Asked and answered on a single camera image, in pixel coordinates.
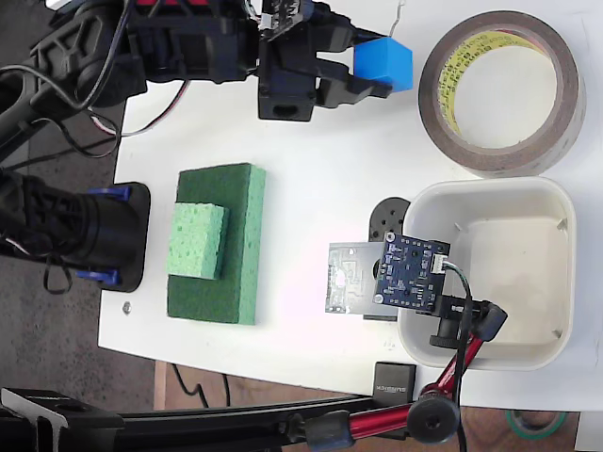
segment dark green sponge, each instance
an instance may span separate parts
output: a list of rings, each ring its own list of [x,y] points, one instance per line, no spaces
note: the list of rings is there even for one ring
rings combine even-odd
[[[168,278],[168,315],[220,323],[255,323],[257,267],[266,173],[250,164],[180,173],[176,202],[229,210],[220,279]]]

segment gray floor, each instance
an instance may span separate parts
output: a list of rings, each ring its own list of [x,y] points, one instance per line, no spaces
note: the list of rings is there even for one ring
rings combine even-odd
[[[50,17],[43,2],[0,0],[0,66],[25,60]],[[109,116],[121,120],[122,113],[122,107],[114,108]],[[103,137],[87,118],[67,125],[83,143]],[[47,127],[30,141],[29,154],[67,147]],[[110,184],[114,168],[115,155],[69,155],[28,171],[49,186],[81,192]],[[42,288],[42,273],[42,266],[0,258],[0,387],[53,389],[115,412],[151,410],[154,363],[97,347],[100,291],[75,280],[68,295],[51,296]],[[53,281],[59,285],[60,278],[55,273]]]

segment black knob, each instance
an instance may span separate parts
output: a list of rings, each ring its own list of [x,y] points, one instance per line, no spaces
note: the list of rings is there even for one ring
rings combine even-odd
[[[460,408],[449,398],[427,393],[408,412],[408,432],[423,444],[440,444],[456,433],[461,422]]]

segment brown tape roll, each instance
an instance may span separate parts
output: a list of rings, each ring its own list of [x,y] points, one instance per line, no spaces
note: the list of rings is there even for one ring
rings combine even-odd
[[[557,76],[553,107],[530,137],[506,148],[475,146],[454,118],[454,95],[464,71],[497,48],[518,45],[549,57]],[[452,28],[430,54],[419,85],[421,119],[435,145],[482,177],[537,175],[557,163],[576,139],[586,113],[576,62],[559,34],[544,22],[514,11],[486,12]]]

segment blue clip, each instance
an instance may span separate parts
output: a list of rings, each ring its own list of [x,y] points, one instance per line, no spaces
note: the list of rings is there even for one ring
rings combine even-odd
[[[100,271],[76,271],[75,276],[84,280],[98,281],[106,285],[118,285],[120,283],[120,272],[109,270],[106,273]]]
[[[114,198],[117,201],[130,201],[130,195],[132,194],[131,186],[114,186],[112,188],[91,188],[88,190],[89,195],[100,195]]]

